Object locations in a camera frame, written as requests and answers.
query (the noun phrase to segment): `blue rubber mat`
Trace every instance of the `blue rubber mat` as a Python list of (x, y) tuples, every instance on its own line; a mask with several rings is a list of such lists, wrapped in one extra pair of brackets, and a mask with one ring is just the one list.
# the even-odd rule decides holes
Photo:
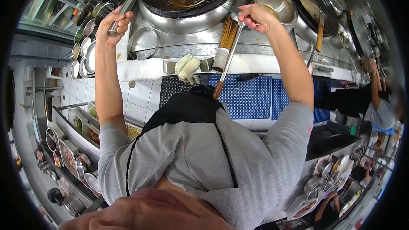
[[(322, 93), (324, 88), (324, 81), (314, 80), (314, 92), (316, 95)], [(287, 92), (284, 89), (282, 79), (272, 80), (272, 105), (271, 120), (277, 120), (279, 115), (284, 110), (285, 106), (289, 104)], [(324, 109), (314, 109), (314, 123), (323, 122), (330, 119), (330, 111)]]
[[(219, 101), (229, 107), (232, 119), (263, 119), (270, 117), (271, 77), (259, 76), (252, 80), (239, 82), (236, 77), (227, 75)], [(213, 74), (207, 84), (216, 87), (220, 75)]]

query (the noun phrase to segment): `black rubber mat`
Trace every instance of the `black rubber mat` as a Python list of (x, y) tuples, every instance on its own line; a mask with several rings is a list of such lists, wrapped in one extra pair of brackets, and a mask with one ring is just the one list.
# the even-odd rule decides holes
[[(199, 75), (200, 84), (206, 86), (207, 76), (208, 75)], [(197, 84), (184, 83), (180, 81), (178, 77), (163, 78), (160, 89), (159, 107), (161, 108), (165, 105), (174, 94), (188, 91), (192, 89), (193, 86), (197, 86)]]

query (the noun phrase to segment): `hand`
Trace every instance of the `hand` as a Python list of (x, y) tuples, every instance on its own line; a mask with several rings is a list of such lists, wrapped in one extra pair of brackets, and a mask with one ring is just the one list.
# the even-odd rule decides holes
[(378, 68), (376, 67), (376, 62), (374, 59), (369, 58), (369, 65), (371, 66), (372, 72), (378, 71)]
[(239, 9), (243, 10), (238, 14), (238, 19), (251, 30), (256, 30), (258, 32), (267, 34), (271, 27), (280, 24), (279, 20), (271, 13), (268, 8), (262, 6), (261, 4), (251, 4), (239, 6)]
[[(132, 12), (126, 12), (125, 14), (119, 14), (119, 10), (122, 6), (110, 12), (100, 23), (98, 31), (96, 32), (96, 42), (104, 44), (104, 47), (115, 47), (120, 39), (124, 36), (125, 31), (128, 29), (130, 18), (133, 16)], [(109, 27), (112, 23), (118, 22), (116, 37), (110, 37), (108, 35)]]
[(338, 192), (335, 190), (334, 192), (330, 193), (327, 198), (331, 199), (332, 197), (335, 197), (337, 195), (338, 195)]

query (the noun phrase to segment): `green vegetables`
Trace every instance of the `green vegetables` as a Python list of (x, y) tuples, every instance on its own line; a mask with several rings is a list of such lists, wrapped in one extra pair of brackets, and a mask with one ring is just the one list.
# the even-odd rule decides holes
[(74, 119), (75, 127), (79, 130), (82, 131), (82, 121), (79, 118)]
[(95, 108), (91, 108), (89, 110), (89, 114), (92, 115), (93, 117), (95, 117), (96, 119), (99, 119), (98, 115), (96, 114), (96, 109)]

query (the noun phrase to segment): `white tiled wall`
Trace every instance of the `white tiled wall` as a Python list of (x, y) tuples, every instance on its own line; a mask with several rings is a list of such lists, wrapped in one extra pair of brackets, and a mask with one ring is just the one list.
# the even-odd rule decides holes
[[(61, 105), (67, 106), (95, 100), (95, 79), (72, 79), (71, 66), (63, 68), (64, 93)], [(145, 124), (159, 109), (161, 80), (136, 81), (134, 88), (129, 88), (127, 82), (120, 83), (123, 99), (124, 115), (141, 124)], [(252, 131), (269, 129), (275, 121), (269, 119), (235, 120)]]

